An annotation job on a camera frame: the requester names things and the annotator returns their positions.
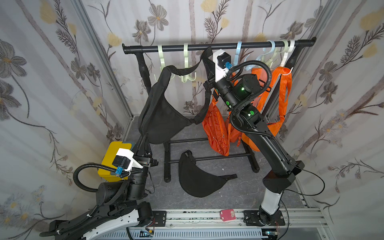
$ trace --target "plastic hanger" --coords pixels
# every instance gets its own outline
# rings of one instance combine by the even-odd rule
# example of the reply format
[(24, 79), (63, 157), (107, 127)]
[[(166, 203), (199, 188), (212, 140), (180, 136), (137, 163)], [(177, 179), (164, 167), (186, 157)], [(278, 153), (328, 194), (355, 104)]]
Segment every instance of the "plastic hanger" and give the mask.
[(161, 45), (158, 45), (157, 50), (159, 51), (159, 58), (160, 58), (160, 64), (161, 64), (160, 72), (161, 72), (163, 71), (163, 68), (166, 66), (166, 62), (164, 61), (163, 47)]
[[(189, 68), (189, 59), (188, 59), (188, 44), (184, 44), (184, 67)], [(184, 76), (179, 76), (181, 81), (186, 83), (188, 80), (189, 81), (195, 81), (196, 80), (196, 72), (195, 72), (195, 78), (192, 78), (189, 74), (184, 75)]]
[(291, 40), (288, 50), (286, 52), (284, 52), (284, 56), (283, 56), (283, 59), (281, 60), (280, 67), (284, 67), (284, 65), (288, 59), (288, 53), (291, 53), (294, 48), (295, 48), (295, 41)]
[(237, 47), (236, 47), (236, 53), (235, 53), (235, 59), (233, 60), (233, 66), (236, 66), (239, 61), (239, 54), (240, 54), (240, 49), (241, 49), (241, 41), (237, 42)]
[[(270, 40), (268, 40), (268, 42), (270, 42), (271, 45), (272, 45), (271, 50), (270, 50), (269, 52), (267, 52), (267, 53), (261, 54), (261, 55), (258, 56), (255, 60), (260, 61), (260, 59), (261, 59), (261, 61), (264, 62), (264, 56), (267, 55), (267, 54), (270, 54), (271, 52), (273, 52), (273, 51), (275, 50), (275, 47), (276, 47), (275, 42), (274, 42), (274, 41), (270, 41)], [(251, 70), (251, 69), (254, 68), (254, 67), (255, 67), (255, 65), (248, 65), (248, 66), (245, 67), (245, 70), (246, 70), (246, 71), (249, 71), (249, 70)]]
[(277, 56), (276, 56), (276, 55), (277, 55), (278, 53), (285, 53), (286, 51), (288, 51), (288, 48), (289, 48), (289, 46), (288, 46), (288, 41), (285, 40), (285, 39), (282, 39), (281, 41), (284, 42), (284, 49), (280, 52), (280, 51), (278, 51), (277, 48), (276, 48), (276, 49), (275, 49), (275, 52), (273, 53), (273, 56), (265, 62), (265, 64), (267, 64), (268, 67), (270, 67), (270, 68), (272, 67), (272, 64), (277, 60)]

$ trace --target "floral wallpaper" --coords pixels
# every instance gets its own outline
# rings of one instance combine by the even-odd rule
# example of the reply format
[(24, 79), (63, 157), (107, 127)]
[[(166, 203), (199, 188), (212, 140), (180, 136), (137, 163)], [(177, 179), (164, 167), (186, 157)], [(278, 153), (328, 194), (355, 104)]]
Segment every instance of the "floral wallpaper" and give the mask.
[[(324, 192), (307, 201), (340, 240), (382, 238), (383, 49), (383, 3), (342, 1), (295, 76), (279, 131), (284, 147), (324, 179)], [(321, 190), (316, 177), (297, 177), (305, 194)]]
[[(0, 21), (0, 232), (40, 239), (52, 220), (92, 205), (73, 171), (100, 163), (129, 116), (70, 2), (3, 1)], [(108, 39), (111, 57), (121, 39)], [(101, 182), (96, 172), (83, 178)]]
[[(83, 0), (91, 22), (105, 47), (110, 35), (119, 45), (169, 45), (250, 42), (279, 39), (306, 39), (326, 1), (303, 0)], [(189, 52), (189, 65), (198, 62), (202, 51)], [(255, 59), (262, 49), (243, 49), (240, 59)], [(166, 65), (184, 68), (182, 52), (165, 52)], [(144, 55), (152, 84), (160, 75), (158, 53)], [(125, 55), (120, 47), (109, 55), (111, 66), (133, 113), (139, 115), (147, 99), (134, 55)], [(196, 70), (196, 80), (182, 83), (175, 76), (166, 98), (179, 112), (191, 116), (204, 104), (204, 66)], [(222, 101), (223, 114), (228, 114)]]

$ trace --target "rack leg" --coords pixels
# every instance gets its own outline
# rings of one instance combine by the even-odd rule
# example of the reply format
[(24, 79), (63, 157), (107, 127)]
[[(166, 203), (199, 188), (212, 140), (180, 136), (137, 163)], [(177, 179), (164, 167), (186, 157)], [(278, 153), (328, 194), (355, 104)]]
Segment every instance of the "rack leg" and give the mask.
[(170, 182), (170, 142), (163, 143), (164, 145), (164, 181)]
[(243, 140), (241, 142), (243, 144), (245, 152), (250, 154), (248, 156), (248, 160), (249, 160), (249, 163), (251, 164), (252, 171), (254, 173), (258, 173), (260, 171), (260, 167), (255, 158), (255, 153), (252, 151), (252, 148), (248, 144), (243, 142)]

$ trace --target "black metal rod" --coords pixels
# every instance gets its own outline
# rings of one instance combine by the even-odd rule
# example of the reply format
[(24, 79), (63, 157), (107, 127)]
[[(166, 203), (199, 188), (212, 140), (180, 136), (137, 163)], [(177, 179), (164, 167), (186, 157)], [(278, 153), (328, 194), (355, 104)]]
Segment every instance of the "black metal rod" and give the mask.
[(170, 140), (169, 143), (198, 142), (198, 141), (208, 141), (208, 138), (201, 137), (201, 138), (190, 138), (190, 139), (181, 139), (181, 140)]
[[(250, 156), (249, 153), (237, 153), (237, 154), (231, 154), (228, 156), (210, 156), (210, 157), (195, 157), (196, 161), (204, 161), (204, 160), (213, 160), (213, 159), (224, 159), (224, 158), (231, 158), (231, 157), (248, 157)], [(178, 163), (179, 160), (171, 160), (170, 163)]]
[[(311, 47), (316, 42), (316, 38), (296, 40), (295, 46)], [(283, 41), (276, 41), (276, 47), (284, 47)], [(215, 49), (236, 49), (237, 43), (215, 43), (215, 44), (191, 44), (188, 45), (188, 51), (205, 50), (208, 47)], [(241, 48), (270, 48), (272, 44), (270, 42), (253, 42), (253, 43), (242, 43)], [(122, 45), (125, 54), (130, 53), (151, 53), (158, 52), (157, 46), (125, 46)], [(172, 51), (183, 51), (184, 45), (168, 45), (162, 46), (163, 52)]]

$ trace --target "blue connector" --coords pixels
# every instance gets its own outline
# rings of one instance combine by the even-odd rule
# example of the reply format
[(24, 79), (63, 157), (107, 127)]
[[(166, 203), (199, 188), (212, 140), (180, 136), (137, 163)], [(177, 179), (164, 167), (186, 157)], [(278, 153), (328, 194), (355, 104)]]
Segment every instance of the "blue connector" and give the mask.
[(118, 167), (117, 169), (116, 169), (116, 176), (120, 176), (121, 175), (121, 173), (122, 173), (122, 167)]
[(225, 67), (228, 68), (228, 69), (231, 69), (232, 64), (230, 62), (226, 62), (225, 63)]

